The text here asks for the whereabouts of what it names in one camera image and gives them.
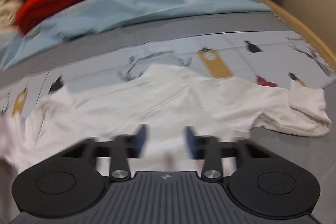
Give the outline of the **white small garment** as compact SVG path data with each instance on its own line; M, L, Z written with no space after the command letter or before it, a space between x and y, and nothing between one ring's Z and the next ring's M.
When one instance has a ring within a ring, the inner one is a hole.
M184 129L224 141L248 138L254 127L320 137L329 133L322 89L290 89L238 77L203 77L186 67L153 64L138 79L72 93L67 86L39 100L31 114L1 118L1 159L17 172L84 139L100 141L149 127L144 158L133 170L195 170Z

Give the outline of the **light blue quilt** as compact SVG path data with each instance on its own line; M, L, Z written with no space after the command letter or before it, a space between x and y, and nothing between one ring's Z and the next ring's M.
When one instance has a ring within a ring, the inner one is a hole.
M1 70L67 41L139 23L244 12L270 12L254 0L85 0L42 20L26 35L1 33Z

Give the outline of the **grey printed bed sheet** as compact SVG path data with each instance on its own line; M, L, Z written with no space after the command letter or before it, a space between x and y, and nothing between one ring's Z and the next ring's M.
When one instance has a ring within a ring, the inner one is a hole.
M306 137L254 127L248 139L314 174L321 194L313 215L335 223L335 71L272 9L157 20L67 41L1 70L1 118L26 119L40 99L63 86L81 93L127 83L153 64L261 86L290 89L297 82L322 89L332 123L328 134ZM18 214L10 193L17 174L1 159L1 223Z

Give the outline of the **cream folded blanket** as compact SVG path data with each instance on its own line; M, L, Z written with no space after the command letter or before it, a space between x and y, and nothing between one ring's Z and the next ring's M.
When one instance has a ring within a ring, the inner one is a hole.
M15 32L18 30L17 13L22 6L23 2L20 0L1 0L1 32Z

